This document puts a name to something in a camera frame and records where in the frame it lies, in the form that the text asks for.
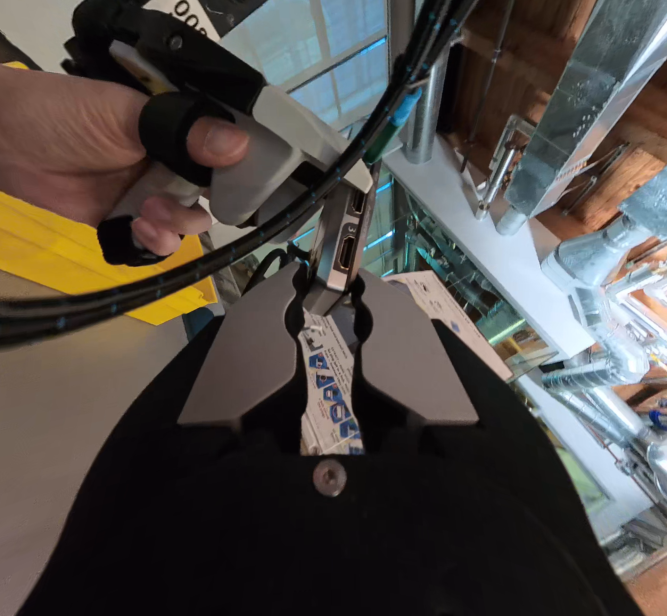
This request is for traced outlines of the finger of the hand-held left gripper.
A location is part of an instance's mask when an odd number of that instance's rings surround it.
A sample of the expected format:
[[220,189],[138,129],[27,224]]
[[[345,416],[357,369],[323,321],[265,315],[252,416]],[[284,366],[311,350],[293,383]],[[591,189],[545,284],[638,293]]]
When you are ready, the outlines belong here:
[[218,222],[239,226],[246,222],[303,162],[315,157],[285,142],[255,121],[237,121],[248,137],[243,158],[212,170],[209,208]]
[[318,170],[327,170],[346,151],[337,131],[277,86],[263,87],[252,117],[288,144],[315,157],[315,164],[310,164]]

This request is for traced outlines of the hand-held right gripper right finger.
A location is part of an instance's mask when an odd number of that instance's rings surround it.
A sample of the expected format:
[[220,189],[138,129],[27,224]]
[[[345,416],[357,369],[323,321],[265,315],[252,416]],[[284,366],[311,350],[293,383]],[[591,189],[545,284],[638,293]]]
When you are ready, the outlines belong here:
[[360,270],[350,291],[363,381],[428,424],[476,424],[434,325],[406,286]]

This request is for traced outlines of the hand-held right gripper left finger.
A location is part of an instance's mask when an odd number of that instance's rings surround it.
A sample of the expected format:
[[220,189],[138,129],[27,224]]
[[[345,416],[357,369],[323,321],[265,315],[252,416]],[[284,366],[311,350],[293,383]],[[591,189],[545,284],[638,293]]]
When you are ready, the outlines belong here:
[[296,375],[297,340],[288,308],[307,279],[296,261],[244,294],[225,315],[178,424],[242,428],[243,417]]

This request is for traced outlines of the braided hdmi cable green plugs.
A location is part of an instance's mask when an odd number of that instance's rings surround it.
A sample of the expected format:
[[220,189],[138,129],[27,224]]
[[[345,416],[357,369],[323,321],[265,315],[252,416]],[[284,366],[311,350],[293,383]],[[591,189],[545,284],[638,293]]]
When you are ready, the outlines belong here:
[[301,164],[282,185],[290,179],[301,181],[295,174],[302,176],[305,168],[310,169],[310,183],[254,231],[177,268],[123,286],[69,297],[3,301],[1,345],[18,346],[88,328],[175,294],[287,231],[312,208],[325,202],[329,192],[341,182],[368,193],[371,182],[368,163],[378,161],[371,154],[380,154],[379,142],[394,127],[396,115],[407,97],[429,78],[438,54],[454,41],[478,2],[423,0],[407,47],[394,64],[388,87],[359,134],[351,142],[343,139],[346,151],[327,170],[318,170],[307,162]]

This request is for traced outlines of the silver port hub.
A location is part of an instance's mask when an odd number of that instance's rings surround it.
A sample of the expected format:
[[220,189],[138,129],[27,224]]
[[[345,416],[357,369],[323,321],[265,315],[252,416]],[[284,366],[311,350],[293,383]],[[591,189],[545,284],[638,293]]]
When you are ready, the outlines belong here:
[[329,192],[315,229],[310,257],[310,289],[304,308],[325,316],[344,301],[362,262],[381,161],[370,167],[371,189],[363,193],[344,182]]

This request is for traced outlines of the person's left hand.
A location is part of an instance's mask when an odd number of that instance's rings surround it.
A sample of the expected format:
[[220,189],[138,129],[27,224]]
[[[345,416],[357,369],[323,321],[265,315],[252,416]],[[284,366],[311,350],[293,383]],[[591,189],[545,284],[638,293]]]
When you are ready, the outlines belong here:
[[[1,65],[1,191],[96,228],[150,164],[138,132],[148,97],[116,83]],[[249,137],[214,117],[189,131],[191,159],[239,162]],[[149,197],[131,224],[138,245],[170,256],[212,226],[201,206]]]

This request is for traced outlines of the printed instruction sheet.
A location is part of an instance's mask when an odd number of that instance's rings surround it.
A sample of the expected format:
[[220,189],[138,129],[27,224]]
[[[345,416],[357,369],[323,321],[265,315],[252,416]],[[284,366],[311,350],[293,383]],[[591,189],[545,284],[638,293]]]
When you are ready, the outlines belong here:
[[[454,300],[436,273],[386,274],[383,279],[410,296],[429,319],[440,320],[505,382],[509,366]],[[299,336],[304,350],[308,404],[302,417],[302,453],[306,455],[364,453],[357,419],[352,411],[352,374],[357,338],[355,311],[350,301],[327,316],[305,315]]]

